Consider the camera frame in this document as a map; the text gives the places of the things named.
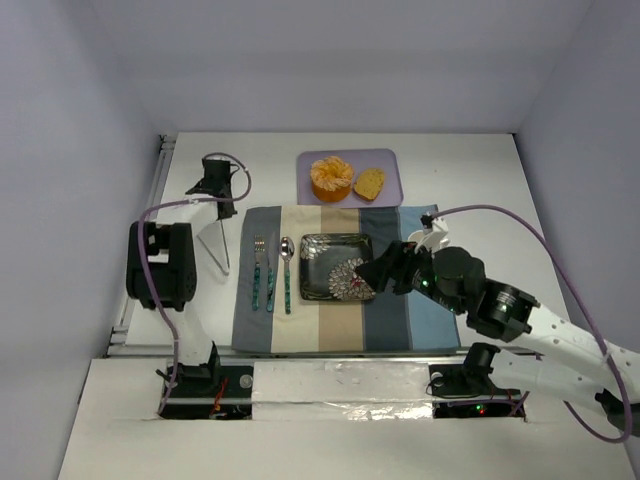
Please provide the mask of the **orange frosted round cake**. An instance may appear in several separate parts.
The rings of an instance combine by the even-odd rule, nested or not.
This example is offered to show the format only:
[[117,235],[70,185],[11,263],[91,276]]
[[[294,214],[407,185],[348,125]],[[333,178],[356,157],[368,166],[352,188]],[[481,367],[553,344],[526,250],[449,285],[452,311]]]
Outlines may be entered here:
[[311,164],[311,189],[325,203],[344,200],[351,191],[354,169],[338,156],[329,156]]

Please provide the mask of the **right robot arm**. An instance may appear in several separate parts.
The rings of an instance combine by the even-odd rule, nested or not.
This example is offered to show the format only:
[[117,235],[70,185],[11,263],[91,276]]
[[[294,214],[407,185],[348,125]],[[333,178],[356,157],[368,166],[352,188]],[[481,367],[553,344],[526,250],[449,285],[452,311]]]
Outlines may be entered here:
[[468,350],[466,382],[539,392],[604,416],[624,436],[639,434],[639,355],[553,313],[534,296],[486,277],[460,247],[431,252],[394,241],[356,269],[373,290],[418,292],[483,336]]

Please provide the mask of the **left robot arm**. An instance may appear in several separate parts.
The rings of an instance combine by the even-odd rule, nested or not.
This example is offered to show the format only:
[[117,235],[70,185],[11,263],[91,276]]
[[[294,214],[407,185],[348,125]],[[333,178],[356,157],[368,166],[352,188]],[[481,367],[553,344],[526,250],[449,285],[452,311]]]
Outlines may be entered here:
[[246,170],[222,153],[204,156],[202,167],[202,178],[181,199],[147,209],[129,229],[126,292],[169,329],[173,361],[165,381],[172,387],[217,382],[215,343],[189,306],[198,283],[195,246],[203,230],[237,213],[232,178]]

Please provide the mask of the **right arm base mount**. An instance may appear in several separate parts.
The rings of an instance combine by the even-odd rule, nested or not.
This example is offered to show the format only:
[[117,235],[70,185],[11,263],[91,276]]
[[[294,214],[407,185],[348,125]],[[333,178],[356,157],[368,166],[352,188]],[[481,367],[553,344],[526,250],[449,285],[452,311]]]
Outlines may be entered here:
[[526,418],[520,390],[467,376],[461,364],[430,366],[426,393],[433,400],[436,419]]

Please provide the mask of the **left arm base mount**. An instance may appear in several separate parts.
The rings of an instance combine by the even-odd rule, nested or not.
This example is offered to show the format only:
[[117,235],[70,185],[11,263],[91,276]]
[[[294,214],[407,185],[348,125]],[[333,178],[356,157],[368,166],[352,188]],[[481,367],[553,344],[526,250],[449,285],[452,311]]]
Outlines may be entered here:
[[221,366],[219,378],[180,380],[160,417],[168,420],[250,420],[254,368]]

